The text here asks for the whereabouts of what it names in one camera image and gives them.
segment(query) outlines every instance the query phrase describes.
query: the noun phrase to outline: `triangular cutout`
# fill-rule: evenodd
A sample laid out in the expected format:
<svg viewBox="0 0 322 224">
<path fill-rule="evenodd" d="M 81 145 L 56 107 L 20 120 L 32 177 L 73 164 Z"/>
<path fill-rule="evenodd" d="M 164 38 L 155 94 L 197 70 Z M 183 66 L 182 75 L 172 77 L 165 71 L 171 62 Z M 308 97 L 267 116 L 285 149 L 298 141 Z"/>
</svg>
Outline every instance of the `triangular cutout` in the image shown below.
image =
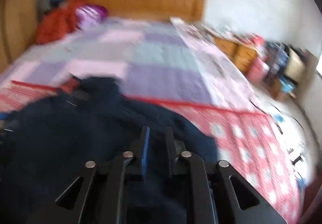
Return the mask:
<svg viewBox="0 0 322 224">
<path fill-rule="evenodd" d="M 65 209 L 72 210 L 74 208 L 78 193 L 82 187 L 84 178 L 78 177 L 59 197 L 56 204 Z"/>
<path fill-rule="evenodd" d="M 231 176 L 229 179 L 241 210 L 259 205 L 260 201 L 237 177 Z"/>
</svg>

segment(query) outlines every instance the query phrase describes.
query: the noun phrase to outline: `purple pillow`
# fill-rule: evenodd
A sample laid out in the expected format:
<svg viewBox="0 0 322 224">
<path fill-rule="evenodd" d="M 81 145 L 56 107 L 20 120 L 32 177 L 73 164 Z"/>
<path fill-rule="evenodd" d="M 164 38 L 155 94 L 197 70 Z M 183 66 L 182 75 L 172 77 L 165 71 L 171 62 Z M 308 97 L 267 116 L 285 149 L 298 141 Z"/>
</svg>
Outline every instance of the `purple pillow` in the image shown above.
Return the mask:
<svg viewBox="0 0 322 224">
<path fill-rule="evenodd" d="M 78 28 L 87 30 L 101 23 L 107 17 L 108 11 L 103 6 L 85 5 L 76 9 L 76 17 L 78 19 Z"/>
</svg>

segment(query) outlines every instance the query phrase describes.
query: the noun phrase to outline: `dark blue garment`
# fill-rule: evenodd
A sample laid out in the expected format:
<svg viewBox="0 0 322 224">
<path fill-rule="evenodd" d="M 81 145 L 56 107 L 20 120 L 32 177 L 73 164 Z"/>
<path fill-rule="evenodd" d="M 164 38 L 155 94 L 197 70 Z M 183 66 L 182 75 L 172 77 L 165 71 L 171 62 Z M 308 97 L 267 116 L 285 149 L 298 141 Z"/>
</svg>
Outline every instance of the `dark blue garment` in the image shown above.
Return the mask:
<svg viewBox="0 0 322 224">
<path fill-rule="evenodd" d="M 86 99 L 61 93 L 9 115 L 5 125 L 12 132 L 0 136 L 1 223 L 24 223 L 86 161 L 100 163 L 126 151 L 143 126 L 151 128 L 152 138 L 170 126 L 187 150 L 218 160 L 213 138 L 166 108 L 129 100 L 114 82 L 89 78 L 79 88 Z"/>
</svg>

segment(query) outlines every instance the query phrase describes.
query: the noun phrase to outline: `wooden wardrobe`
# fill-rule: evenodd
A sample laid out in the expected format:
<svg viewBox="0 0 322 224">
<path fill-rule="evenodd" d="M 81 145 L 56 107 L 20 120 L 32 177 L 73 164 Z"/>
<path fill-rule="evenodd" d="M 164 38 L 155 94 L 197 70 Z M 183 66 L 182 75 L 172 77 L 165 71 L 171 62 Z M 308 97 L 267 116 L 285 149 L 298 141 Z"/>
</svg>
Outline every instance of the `wooden wardrobe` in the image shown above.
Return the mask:
<svg viewBox="0 0 322 224">
<path fill-rule="evenodd" d="M 36 39 L 37 0 L 0 1 L 0 73 Z"/>
</svg>

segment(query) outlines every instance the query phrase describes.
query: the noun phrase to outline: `mattress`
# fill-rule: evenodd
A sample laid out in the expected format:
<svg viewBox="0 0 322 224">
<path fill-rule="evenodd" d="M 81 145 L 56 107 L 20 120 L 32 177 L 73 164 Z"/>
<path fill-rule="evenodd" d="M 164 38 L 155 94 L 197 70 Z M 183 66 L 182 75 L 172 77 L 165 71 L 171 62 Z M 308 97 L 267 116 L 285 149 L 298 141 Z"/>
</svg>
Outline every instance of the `mattress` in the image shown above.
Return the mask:
<svg viewBox="0 0 322 224">
<path fill-rule="evenodd" d="M 116 77 L 124 95 L 182 114 L 217 140 L 221 157 L 288 223 L 296 223 L 299 196 L 287 154 L 271 121 L 258 117 L 250 102 L 261 106 L 252 86 L 215 45 L 180 33 L 170 23 L 108 18 L 90 30 L 28 49 L 0 76 L 0 109 L 21 108 L 12 95 L 23 95 L 23 105 L 35 100 L 25 98 L 25 92 L 36 94 L 24 88 L 28 84 L 57 87 L 71 75 Z M 25 84 L 12 87 L 11 81 Z"/>
</svg>

